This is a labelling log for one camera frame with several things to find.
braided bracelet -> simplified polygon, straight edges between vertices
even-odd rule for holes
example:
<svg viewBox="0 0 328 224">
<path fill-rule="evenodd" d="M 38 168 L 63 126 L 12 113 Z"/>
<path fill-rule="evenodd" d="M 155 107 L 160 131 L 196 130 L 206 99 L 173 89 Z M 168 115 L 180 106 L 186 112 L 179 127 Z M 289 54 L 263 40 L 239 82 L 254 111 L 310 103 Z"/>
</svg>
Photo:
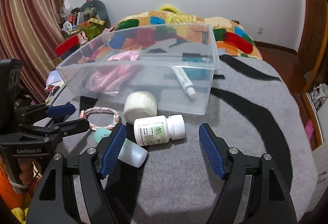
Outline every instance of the braided bracelet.
<svg viewBox="0 0 328 224">
<path fill-rule="evenodd" d="M 94 114 L 94 113 L 107 113 L 107 114 L 113 114 L 113 122 L 108 125 L 108 126 L 105 126 L 104 128 L 108 129 L 108 130 L 112 130 L 115 125 L 117 123 L 119 123 L 120 121 L 120 115 L 117 111 L 111 109 L 111 108 L 98 108 L 98 107 L 94 107 L 94 108 L 90 108 L 90 109 L 87 109 L 87 110 L 82 110 L 80 115 L 79 115 L 79 119 L 82 119 L 82 118 L 85 118 L 87 119 L 87 117 L 90 115 L 90 114 Z M 90 129 L 93 130 L 93 131 L 96 131 L 98 130 L 98 126 L 92 124 L 90 122 Z"/>
</svg>

blue gripper pad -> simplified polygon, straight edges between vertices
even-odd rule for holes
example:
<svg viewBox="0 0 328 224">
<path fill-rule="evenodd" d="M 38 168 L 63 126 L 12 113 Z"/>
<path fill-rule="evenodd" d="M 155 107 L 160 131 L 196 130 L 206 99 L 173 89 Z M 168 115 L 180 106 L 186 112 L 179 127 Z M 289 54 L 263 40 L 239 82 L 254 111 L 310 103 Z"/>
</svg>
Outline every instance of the blue gripper pad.
<svg viewBox="0 0 328 224">
<path fill-rule="evenodd" d="M 45 114 L 50 118 L 55 118 L 59 116 L 72 115 L 75 112 L 75 110 L 76 108 L 73 104 L 67 104 L 67 105 L 49 107 L 45 111 Z"/>
<path fill-rule="evenodd" d="M 198 134 L 199 141 L 206 153 L 206 157 L 210 163 L 213 173 L 219 176 L 221 180 L 224 180 L 226 172 L 223 167 L 223 158 L 204 124 L 199 126 Z"/>
<path fill-rule="evenodd" d="M 125 126 L 122 124 L 117 130 L 117 132 L 114 128 L 109 137 L 102 138 L 99 144 L 101 144 L 104 139 L 106 140 L 106 138 L 111 138 L 112 141 L 102 157 L 100 174 L 104 178 L 113 172 L 118 155 L 121 152 L 122 146 L 126 138 Z"/>
</svg>

pink slipper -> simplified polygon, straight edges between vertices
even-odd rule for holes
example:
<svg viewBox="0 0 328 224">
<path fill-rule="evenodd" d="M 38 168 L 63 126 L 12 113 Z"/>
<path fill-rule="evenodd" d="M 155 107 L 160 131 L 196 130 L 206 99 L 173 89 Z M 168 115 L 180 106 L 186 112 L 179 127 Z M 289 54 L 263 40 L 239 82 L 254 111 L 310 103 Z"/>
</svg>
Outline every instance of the pink slipper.
<svg viewBox="0 0 328 224">
<path fill-rule="evenodd" d="M 312 123 L 312 120 L 309 119 L 305 126 L 305 133 L 306 133 L 306 136 L 308 137 L 309 141 L 312 137 L 313 132 L 314 132 L 313 123 Z"/>
</svg>

baseboard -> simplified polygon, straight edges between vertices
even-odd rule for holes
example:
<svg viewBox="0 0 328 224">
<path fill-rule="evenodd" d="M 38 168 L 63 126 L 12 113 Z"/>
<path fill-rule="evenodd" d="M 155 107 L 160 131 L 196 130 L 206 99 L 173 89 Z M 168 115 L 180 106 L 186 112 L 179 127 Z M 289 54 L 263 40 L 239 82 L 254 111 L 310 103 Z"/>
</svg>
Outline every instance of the baseboard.
<svg viewBox="0 0 328 224">
<path fill-rule="evenodd" d="M 264 43 L 264 42 L 260 42 L 260 41 L 254 41 L 255 45 L 258 47 L 266 47 L 266 48 L 272 48 L 272 49 L 277 49 L 277 50 L 282 50 L 282 51 L 286 51 L 289 53 L 292 53 L 294 55 L 297 54 L 296 50 L 288 48 L 288 47 L 282 47 L 282 46 L 278 46 L 278 45 L 274 45 L 274 44 L 269 44 L 269 43 Z"/>
</svg>

wooden door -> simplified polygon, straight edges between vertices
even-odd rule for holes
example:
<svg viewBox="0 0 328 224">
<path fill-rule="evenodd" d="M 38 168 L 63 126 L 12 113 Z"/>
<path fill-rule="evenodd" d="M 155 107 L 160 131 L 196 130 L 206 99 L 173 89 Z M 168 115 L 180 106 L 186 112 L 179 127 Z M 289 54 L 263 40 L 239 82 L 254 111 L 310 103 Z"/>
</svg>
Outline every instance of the wooden door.
<svg viewBox="0 0 328 224">
<path fill-rule="evenodd" d="M 326 0 L 306 0 L 305 22 L 297 56 L 303 74 L 314 69 L 326 27 Z"/>
</svg>

